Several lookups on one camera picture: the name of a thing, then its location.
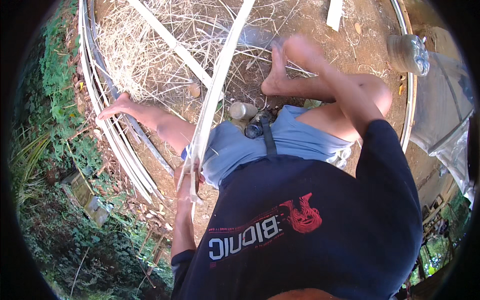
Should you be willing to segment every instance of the black strap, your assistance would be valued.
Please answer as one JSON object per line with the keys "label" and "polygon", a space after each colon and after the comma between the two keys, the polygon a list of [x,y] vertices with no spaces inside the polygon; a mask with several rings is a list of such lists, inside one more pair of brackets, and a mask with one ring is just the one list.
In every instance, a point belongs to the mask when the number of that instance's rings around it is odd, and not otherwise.
{"label": "black strap", "polygon": [[267,146],[267,155],[276,155],[275,141],[273,140],[272,131],[268,124],[267,118],[260,118],[260,123],[264,130],[265,145]]}

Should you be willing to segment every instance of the knee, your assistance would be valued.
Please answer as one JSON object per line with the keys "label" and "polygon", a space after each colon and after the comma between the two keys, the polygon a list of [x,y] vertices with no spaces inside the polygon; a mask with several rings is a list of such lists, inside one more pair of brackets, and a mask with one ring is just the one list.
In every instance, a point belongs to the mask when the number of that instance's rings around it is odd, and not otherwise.
{"label": "knee", "polygon": [[360,87],[385,116],[392,105],[392,91],[381,78],[371,74],[365,75],[365,81]]}

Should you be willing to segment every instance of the dry leaf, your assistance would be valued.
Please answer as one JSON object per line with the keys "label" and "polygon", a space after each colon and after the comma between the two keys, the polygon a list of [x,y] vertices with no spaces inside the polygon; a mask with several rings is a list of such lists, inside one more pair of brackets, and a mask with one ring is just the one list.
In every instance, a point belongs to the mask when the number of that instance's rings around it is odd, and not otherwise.
{"label": "dry leaf", "polygon": [[400,87],[398,88],[398,94],[401,95],[404,90],[405,90],[405,85],[401,84]]}
{"label": "dry leaf", "polygon": [[358,33],[359,35],[361,35],[361,27],[360,27],[360,24],[355,23],[354,26],[355,26],[355,30],[357,31],[357,33]]}
{"label": "dry leaf", "polygon": [[200,86],[198,84],[196,84],[195,82],[192,82],[189,86],[188,86],[188,90],[190,91],[190,94],[194,97],[194,98],[197,98],[198,96],[200,96]]}
{"label": "dry leaf", "polygon": [[97,139],[102,140],[102,132],[100,131],[100,129],[93,129],[93,135]]}

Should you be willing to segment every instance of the clear plastic sheet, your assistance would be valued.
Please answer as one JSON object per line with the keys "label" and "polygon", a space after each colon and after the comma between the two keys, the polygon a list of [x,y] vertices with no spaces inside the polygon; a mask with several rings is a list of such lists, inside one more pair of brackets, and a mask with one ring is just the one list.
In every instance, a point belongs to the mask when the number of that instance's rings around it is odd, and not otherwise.
{"label": "clear plastic sheet", "polygon": [[437,156],[473,202],[467,169],[468,118],[473,111],[470,79],[461,62],[434,52],[429,57],[428,75],[418,77],[410,140]]}

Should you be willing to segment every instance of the leg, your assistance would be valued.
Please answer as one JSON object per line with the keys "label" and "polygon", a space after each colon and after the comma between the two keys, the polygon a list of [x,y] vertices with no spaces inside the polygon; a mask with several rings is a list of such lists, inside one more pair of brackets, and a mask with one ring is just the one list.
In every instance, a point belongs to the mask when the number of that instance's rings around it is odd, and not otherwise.
{"label": "leg", "polygon": [[[272,70],[262,83],[262,91],[265,95],[302,97],[328,103],[335,101],[328,86],[318,77],[288,79],[285,71],[287,58],[283,49],[272,48]],[[348,77],[360,86],[385,116],[392,103],[392,93],[388,86],[380,78],[370,74],[351,74]],[[298,116],[297,120],[349,142],[360,138],[358,132],[335,103],[310,109]]]}
{"label": "leg", "polygon": [[114,104],[98,115],[98,118],[105,120],[116,113],[129,114],[146,127],[155,130],[160,139],[167,141],[178,155],[181,155],[183,149],[190,144],[195,131],[195,125],[160,108],[133,103],[127,93],[121,94]]}

